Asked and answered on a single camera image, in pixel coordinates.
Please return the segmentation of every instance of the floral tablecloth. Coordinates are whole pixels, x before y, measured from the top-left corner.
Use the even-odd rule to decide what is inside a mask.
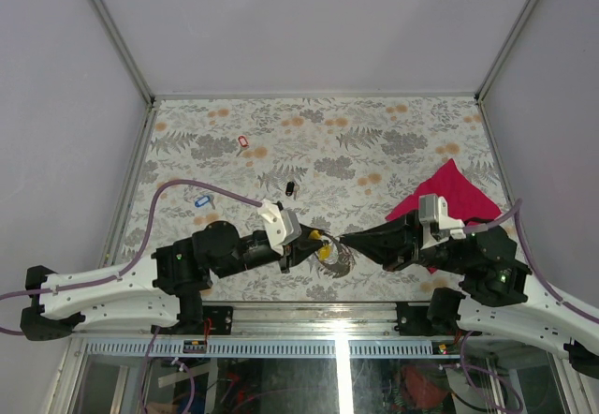
[[[246,197],[280,200],[300,222],[333,235],[369,229],[449,158],[502,209],[506,200],[481,116],[471,97],[163,100],[126,227],[120,262],[141,242],[156,188],[188,178]],[[242,149],[238,136],[249,141]],[[285,195],[287,182],[299,187]],[[254,208],[175,186],[158,202],[146,249],[171,244],[217,219],[241,235],[261,229]],[[383,272],[354,253],[345,276],[310,258],[281,274],[278,264],[218,281],[208,300],[362,302],[427,300],[456,275],[411,266]]]

